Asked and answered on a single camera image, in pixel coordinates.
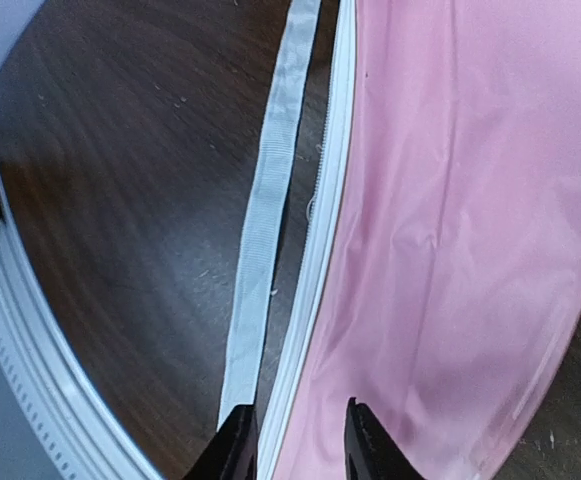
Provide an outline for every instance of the white webbing strap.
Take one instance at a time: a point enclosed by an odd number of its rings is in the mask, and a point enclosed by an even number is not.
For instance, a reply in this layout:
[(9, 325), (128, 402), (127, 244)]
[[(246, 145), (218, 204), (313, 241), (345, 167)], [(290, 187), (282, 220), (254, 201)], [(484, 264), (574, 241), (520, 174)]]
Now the white webbing strap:
[(283, 207), (321, 0), (292, 0), (263, 119), (241, 234), (219, 426), (255, 401)]

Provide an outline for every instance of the dark wood surface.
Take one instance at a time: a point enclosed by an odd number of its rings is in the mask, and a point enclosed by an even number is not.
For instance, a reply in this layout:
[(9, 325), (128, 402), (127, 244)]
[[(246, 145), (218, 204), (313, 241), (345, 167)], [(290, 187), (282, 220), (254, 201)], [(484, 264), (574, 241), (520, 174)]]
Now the dark wood surface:
[[(287, 6), (47, 0), (0, 73), (0, 167), (35, 272), (93, 383), (167, 478), (181, 477), (214, 432), (241, 223)], [(260, 414), (298, 275), (336, 10), (325, 1)], [(581, 479), (581, 327), (500, 478)]]

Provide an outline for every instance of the pink bag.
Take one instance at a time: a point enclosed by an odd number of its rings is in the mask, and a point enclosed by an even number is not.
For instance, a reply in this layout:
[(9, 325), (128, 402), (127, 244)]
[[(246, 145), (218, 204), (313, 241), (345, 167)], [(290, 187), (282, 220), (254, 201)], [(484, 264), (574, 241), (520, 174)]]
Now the pink bag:
[(357, 0), (334, 249), (275, 480), (345, 478), (346, 404), (491, 478), (581, 311), (581, 2)]

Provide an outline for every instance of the perforated edge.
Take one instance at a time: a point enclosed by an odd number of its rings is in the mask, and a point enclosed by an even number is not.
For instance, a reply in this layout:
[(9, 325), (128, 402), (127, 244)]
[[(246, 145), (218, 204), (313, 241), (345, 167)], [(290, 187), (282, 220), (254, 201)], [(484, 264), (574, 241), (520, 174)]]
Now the perforated edge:
[(0, 364), (66, 480), (162, 477), (88, 380), (59, 328), (19, 237), (0, 176)]

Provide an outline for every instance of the white zipper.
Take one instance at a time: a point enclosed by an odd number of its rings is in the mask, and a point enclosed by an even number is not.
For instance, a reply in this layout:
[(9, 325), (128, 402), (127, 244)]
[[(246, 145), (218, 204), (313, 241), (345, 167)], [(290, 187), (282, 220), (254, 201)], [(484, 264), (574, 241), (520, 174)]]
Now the white zipper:
[(314, 206), (288, 331), (259, 437), (260, 480), (270, 480), (274, 473), (321, 301), (348, 159), (355, 65), (355, 0), (341, 0)]
[(219, 426), (235, 406), (256, 399), (283, 206), (320, 5), (321, 0), (292, 0), (281, 37), (241, 232)]

